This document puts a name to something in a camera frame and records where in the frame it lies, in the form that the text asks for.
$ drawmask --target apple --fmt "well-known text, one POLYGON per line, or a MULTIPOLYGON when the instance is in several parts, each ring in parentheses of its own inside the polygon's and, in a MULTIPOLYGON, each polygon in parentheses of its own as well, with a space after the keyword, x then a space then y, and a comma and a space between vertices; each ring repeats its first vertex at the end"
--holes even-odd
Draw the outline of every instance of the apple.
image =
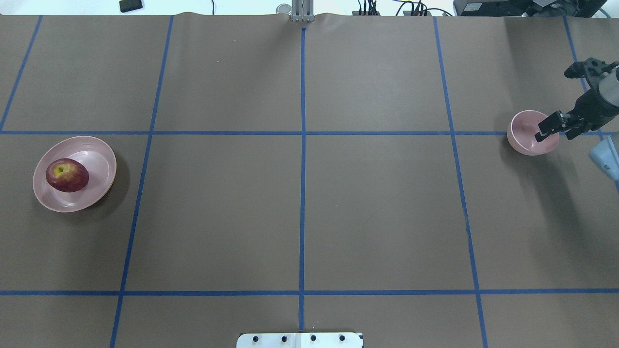
POLYGON ((59 159, 52 162, 45 171, 45 178, 51 187, 62 192, 76 192, 88 183, 88 170, 76 160, 59 159))

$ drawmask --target light blue object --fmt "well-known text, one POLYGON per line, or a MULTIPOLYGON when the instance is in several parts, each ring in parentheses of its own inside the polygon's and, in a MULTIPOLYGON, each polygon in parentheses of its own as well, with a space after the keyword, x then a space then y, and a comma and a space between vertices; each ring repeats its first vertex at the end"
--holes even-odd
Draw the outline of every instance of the light blue object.
POLYGON ((619 180, 619 133, 615 133, 597 144, 591 151, 591 160, 611 179, 619 180))

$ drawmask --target gray tabletop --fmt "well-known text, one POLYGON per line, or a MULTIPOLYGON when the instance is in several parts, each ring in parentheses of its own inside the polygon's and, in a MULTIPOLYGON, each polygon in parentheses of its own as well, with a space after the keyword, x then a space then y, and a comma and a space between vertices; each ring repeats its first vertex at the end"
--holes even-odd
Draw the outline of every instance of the gray tabletop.
POLYGON ((521 110, 619 60, 613 19, 0 17, 0 346, 619 346, 619 194, 587 153, 526 157, 521 110), (110 192, 44 208, 59 141, 110 192))

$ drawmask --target white bracket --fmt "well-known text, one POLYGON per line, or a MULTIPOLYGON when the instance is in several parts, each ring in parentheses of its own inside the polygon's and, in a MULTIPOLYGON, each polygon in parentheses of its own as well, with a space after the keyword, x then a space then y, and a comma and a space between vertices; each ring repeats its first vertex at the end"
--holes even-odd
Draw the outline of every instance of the white bracket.
POLYGON ((293 22, 314 22, 314 0, 292 0, 293 22))
POLYGON ((242 334, 236 341, 236 348, 363 348, 363 334, 242 334))

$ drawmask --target white mounting plate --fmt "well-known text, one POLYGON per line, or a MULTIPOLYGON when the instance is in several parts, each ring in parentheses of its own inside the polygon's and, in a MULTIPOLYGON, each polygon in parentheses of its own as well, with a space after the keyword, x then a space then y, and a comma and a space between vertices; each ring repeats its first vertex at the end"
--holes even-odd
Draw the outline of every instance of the white mounting plate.
POLYGON ((236 348, 363 348, 362 333, 242 334, 236 348))

